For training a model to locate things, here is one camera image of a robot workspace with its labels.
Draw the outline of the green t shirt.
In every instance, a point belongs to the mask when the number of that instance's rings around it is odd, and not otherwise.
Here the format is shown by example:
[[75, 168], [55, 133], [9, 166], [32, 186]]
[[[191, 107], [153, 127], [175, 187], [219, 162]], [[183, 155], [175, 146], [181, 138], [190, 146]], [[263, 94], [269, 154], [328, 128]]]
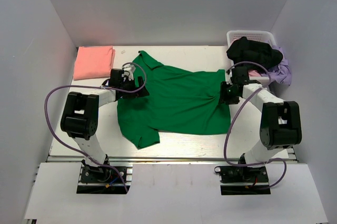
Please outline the green t shirt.
[[219, 135], [231, 124], [230, 109], [220, 104], [225, 71], [190, 72], [164, 65], [141, 50], [134, 76], [146, 75], [149, 96], [120, 99], [117, 119], [122, 135], [137, 149], [160, 143], [159, 133]]

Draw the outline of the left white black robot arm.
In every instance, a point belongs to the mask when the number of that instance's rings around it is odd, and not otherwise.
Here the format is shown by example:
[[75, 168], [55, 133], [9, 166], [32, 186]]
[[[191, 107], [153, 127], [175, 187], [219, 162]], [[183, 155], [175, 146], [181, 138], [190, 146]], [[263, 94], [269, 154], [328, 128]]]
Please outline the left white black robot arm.
[[98, 142], [99, 108], [120, 99], [141, 98], [149, 95], [144, 78], [134, 78], [136, 68], [126, 64], [121, 69], [112, 69], [109, 79], [90, 94], [70, 92], [61, 117], [61, 130], [71, 137], [84, 153], [87, 166], [94, 167], [93, 175], [99, 181], [111, 176], [107, 154]]

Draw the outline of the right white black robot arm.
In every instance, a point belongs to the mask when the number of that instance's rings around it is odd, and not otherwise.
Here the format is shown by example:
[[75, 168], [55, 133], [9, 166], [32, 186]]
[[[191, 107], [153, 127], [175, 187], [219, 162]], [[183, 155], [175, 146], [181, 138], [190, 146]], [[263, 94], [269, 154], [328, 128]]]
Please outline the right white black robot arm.
[[[241, 107], [234, 115], [227, 131], [223, 149], [225, 161], [238, 167], [238, 176], [244, 181], [252, 180], [256, 174], [255, 166], [282, 159], [274, 156], [283, 149], [288, 149], [302, 141], [302, 129], [299, 104], [295, 101], [284, 101], [272, 94], [257, 80], [250, 80], [245, 64], [266, 69], [254, 62], [240, 62], [231, 66], [226, 73], [232, 74], [230, 81], [221, 82], [219, 104], [236, 105], [240, 98], [244, 99]], [[240, 112], [247, 103], [251, 103], [261, 112], [259, 141], [243, 154], [242, 164], [235, 164], [226, 155], [230, 133]]]

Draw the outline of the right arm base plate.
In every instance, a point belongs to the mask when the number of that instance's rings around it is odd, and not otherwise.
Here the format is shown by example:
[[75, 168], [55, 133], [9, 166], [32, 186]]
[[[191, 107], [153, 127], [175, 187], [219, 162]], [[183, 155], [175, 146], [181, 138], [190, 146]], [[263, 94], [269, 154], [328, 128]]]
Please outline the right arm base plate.
[[216, 166], [214, 172], [221, 176], [224, 184], [236, 182], [269, 182], [265, 167]]

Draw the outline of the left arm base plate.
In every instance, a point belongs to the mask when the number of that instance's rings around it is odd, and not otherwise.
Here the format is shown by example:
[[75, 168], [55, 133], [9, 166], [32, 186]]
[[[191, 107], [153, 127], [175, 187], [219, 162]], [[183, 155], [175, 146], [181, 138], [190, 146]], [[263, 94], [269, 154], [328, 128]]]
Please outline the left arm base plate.
[[129, 168], [126, 166], [117, 166], [116, 170], [106, 167], [95, 167], [90, 166], [86, 163], [85, 159], [81, 161], [82, 171], [80, 182], [85, 184], [94, 184], [94, 183], [106, 183], [112, 184], [115, 182], [122, 182], [118, 174], [120, 174], [123, 179], [126, 181], [127, 175], [129, 173]]

